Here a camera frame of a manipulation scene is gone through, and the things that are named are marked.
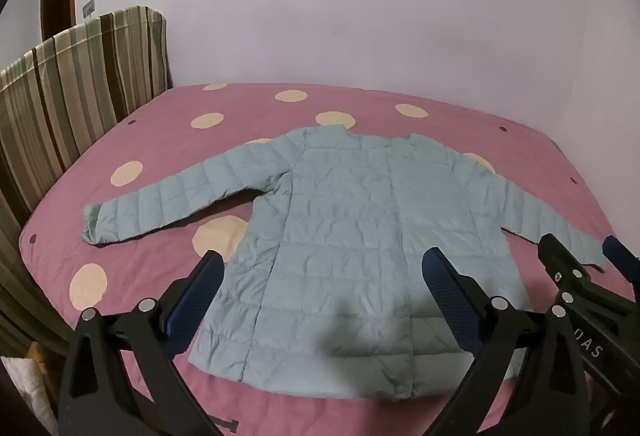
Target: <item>mattress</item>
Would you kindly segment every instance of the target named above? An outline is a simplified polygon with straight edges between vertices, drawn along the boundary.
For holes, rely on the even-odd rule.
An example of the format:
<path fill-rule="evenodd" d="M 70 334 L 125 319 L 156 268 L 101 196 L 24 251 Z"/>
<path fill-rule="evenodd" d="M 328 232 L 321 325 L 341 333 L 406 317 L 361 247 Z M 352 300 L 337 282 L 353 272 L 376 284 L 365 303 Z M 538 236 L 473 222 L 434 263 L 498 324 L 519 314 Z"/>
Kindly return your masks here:
<path fill-rule="evenodd" d="M 54 185 L 20 237 L 20 251 L 36 282 L 62 317 L 75 326 L 95 305 L 108 315 L 159 297 L 188 275 L 207 249 L 228 260 L 251 216 L 250 193 L 140 239 L 93 247 L 81 241 L 82 207 L 175 174 L 245 142 L 266 142 L 296 127 L 343 124 L 354 133 L 398 137 L 418 133 L 465 153 L 517 183 L 575 227 L 597 239 L 612 233 L 588 187 L 559 148 L 528 127 L 460 106 L 383 91 L 311 85 L 208 84 L 169 90 L 135 111 L 93 145 Z M 556 292 L 536 257 L 536 246 L 507 234 L 532 305 L 544 311 Z M 593 280 L 626 297 L 630 287 L 613 268 L 589 269 Z M 213 416 L 237 420 L 238 434 L 419 435 L 446 397 L 404 402 L 293 398 L 215 378 L 175 364 Z M 130 355 L 135 387 L 147 393 Z M 485 426 L 508 399 L 503 384 Z"/>

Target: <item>pink bed sheet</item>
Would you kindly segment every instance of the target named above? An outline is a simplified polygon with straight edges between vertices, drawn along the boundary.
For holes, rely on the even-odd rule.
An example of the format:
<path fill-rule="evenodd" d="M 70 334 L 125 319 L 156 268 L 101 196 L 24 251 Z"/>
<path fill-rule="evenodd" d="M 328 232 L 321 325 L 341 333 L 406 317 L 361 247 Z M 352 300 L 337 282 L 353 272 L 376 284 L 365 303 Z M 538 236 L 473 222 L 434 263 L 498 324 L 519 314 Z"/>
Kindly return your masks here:
<path fill-rule="evenodd" d="M 462 153 L 476 153 L 498 174 L 552 205 L 584 232 L 603 239 L 612 230 L 591 192 L 571 163 L 548 138 L 528 127 L 479 111 L 383 91 L 290 84 L 229 84 L 204 91 L 204 86 L 169 90 L 100 139 L 65 173 L 30 218 L 20 238 L 25 264 L 63 318 L 75 326 L 79 311 L 69 287 L 87 263 L 104 269 L 107 287 L 97 303 L 104 315 L 128 311 L 144 297 L 159 297 L 174 279 L 190 273 L 200 257 L 191 240 L 198 226 L 212 217 L 233 214 L 248 220 L 250 203 L 233 202 L 178 227 L 108 247 L 80 240 L 82 207 L 138 190 L 151 182 L 259 138 L 274 138 L 296 127 L 316 125 L 325 111 L 350 114 L 354 133 L 395 137 L 418 133 Z M 307 97 L 281 102 L 283 90 L 301 90 Z M 416 118 L 395 106 L 410 104 L 428 112 Z M 224 120 L 207 129 L 191 121 L 204 113 L 222 113 Z M 111 185 L 114 170 L 124 163 L 142 163 L 140 175 L 124 187 Z M 536 257 L 536 246 L 508 235 L 508 242 L 533 306 L 544 311 L 556 292 Z M 593 280 L 626 297 L 630 287 L 613 268 L 589 269 Z M 417 436 L 435 418 L 447 398 L 403 402 L 294 398 L 252 389 L 215 378 L 187 363 L 175 364 L 193 394 L 211 415 L 239 421 L 244 436 Z M 127 358 L 132 383 L 148 394 L 133 358 Z M 512 382 L 503 384 L 489 426 L 499 419 Z"/>

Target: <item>metal bolt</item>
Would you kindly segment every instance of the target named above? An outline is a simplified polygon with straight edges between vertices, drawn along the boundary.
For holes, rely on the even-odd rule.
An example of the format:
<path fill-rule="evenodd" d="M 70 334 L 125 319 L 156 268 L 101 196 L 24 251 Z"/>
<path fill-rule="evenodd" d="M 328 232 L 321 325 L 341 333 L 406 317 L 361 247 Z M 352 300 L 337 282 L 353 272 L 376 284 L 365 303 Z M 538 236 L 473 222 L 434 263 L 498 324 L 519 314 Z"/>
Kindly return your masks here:
<path fill-rule="evenodd" d="M 151 311 L 156 306 L 155 299 L 143 299 L 138 304 L 138 309 L 140 311 Z"/>
<path fill-rule="evenodd" d="M 509 302 L 504 297 L 494 297 L 491 299 L 491 306 L 497 310 L 506 310 L 509 307 Z"/>
<path fill-rule="evenodd" d="M 564 317 L 566 315 L 566 311 L 564 310 L 564 308 L 558 304 L 551 308 L 551 311 L 556 317 Z"/>
<path fill-rule="evenodd" d="M 82 312 L 81 317 L 83 321 L 90 321 L 95 317 L 95 308 L 87 308 Z"/>

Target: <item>wall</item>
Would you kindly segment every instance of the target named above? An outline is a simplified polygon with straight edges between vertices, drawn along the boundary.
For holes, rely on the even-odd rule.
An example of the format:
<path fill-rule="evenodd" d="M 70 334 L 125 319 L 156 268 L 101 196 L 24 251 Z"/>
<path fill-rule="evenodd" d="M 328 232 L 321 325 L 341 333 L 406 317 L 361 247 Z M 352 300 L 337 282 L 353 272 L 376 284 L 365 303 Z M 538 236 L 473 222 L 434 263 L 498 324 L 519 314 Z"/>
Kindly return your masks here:
<path fill-rule="evenodd" d="M 0 70 L 41 42 L 40 0 L 7 0 L 0 12 Z"/>
<path fill-rule="evenodd" d="M 78 19 L 87 1 L 76 0 Z M 94 16 L 134 4 L 167 17 L 177 86 L 379 88 L 535 127 L 623 240 L 639 239 L 638 0 L 95 0 Z M 1 65 L 40 41 L 38 5 L 10 0 L 0 14 Z"/>
<path fill-rule="evenodd" d="M 554 139 L 640 254 L 640 2 L 586 2 L 578 70 Z"/>

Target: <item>headboard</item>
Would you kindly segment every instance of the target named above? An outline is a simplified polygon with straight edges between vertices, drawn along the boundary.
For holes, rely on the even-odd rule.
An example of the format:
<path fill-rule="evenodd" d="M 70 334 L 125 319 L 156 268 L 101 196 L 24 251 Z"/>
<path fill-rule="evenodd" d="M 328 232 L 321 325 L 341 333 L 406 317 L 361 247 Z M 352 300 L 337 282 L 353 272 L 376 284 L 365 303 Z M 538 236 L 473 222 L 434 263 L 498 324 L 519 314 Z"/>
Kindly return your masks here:
<path fill-rule="evenodd" d="M 147 7 L 69 28 L 0 72 L 0 354 L 32 340 L 65 352 L 71 328 L 22 263 L 20 230 L 82 153 L 168 87 L 166 20 Z"/>

